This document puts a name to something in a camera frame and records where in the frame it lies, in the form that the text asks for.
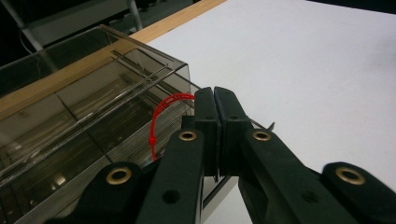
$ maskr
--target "white tabletop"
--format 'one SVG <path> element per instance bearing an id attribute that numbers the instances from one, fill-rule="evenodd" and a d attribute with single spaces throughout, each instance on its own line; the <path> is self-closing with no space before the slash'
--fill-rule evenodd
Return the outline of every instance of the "white tabletop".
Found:
<path id="1" fill-rule="evenodd" d="M 275 121 L 306 166 L 350 162 L 396 190 L 395 15 L 229 0 L 148 44 L 187 62 L 197 85 L 234 91 L 260 124 Z M 226 211 L 236 214 L 206 223 L 248 219 L 242 201 Z"/>

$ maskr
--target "red string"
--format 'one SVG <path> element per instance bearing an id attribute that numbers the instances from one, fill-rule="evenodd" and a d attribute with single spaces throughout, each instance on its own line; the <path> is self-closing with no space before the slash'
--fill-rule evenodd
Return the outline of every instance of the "red string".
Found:
<path id="1" fill-rule="evenodd" d="M 157 138 L 154 135 L 155 120 L 161 114 L 161 112 L 163 112 L 172 103 L 180 100 L 193 100 L 193 99 L 194 96 L 191 94 L 176 93 L 166 97 L 155 108 L 154 114 L 152 115 L 151 125 L 149 127 L 149 138 L 148 138 L 148 143 L 151 145 L 151 157 L 153 161 L 157 160 L 157 157 L 155 156 L 155 143 L 157 142 Z"/>

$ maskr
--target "white table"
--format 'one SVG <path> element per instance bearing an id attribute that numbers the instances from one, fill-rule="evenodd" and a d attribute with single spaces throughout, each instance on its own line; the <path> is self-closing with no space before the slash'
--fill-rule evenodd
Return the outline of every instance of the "white table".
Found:
<path id="1" fill-rule="evenodd" d="M 148 43 L 246 113 L 308 167 L 346 161 L 396 190 L 396 16 L 301 0 L 229 0 Z M 206 223 L 249 223 L 233 189 Z"/>

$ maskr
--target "red loop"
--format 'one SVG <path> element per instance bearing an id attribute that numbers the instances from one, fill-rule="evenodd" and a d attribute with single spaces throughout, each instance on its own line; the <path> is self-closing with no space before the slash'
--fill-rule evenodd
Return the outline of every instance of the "red loop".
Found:
<path id="1" fill-rule="evenodd" d="M 193 100 L 194 96 L 188 93 L 176 93 L 173 95 L 170 95 L 163 99 L 155 108 L 154 113 L 152 115 L 152 121 L 151 125 L 149 127 L 149 138 L 148 138 L 148 143 L 151 145 L 151 157 L 152 160 L 155 161 L 157 160 L 155 156 L 155 144 L 157 142 L 157 138 L 155 137 L 154 134 L 154 126 L 155 126 L 155 120 L 156 118 L 163 112 L 169 105 L 172 103 L 179 101 L 179 100 Z"/>

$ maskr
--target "transparent box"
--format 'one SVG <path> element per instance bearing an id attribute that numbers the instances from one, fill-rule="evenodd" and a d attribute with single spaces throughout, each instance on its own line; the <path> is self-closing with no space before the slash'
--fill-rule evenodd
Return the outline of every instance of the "transparent box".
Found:
<path id="1" fill-rule="evenodd" d="M 0 222 L 66 214 L 97 172 L 115 161 L 151 163 L 157 104 L 194 93 L 186 63 L 105 26 L 0 69 Z M 193 102 L 157 118 L 161 152 Z"/>

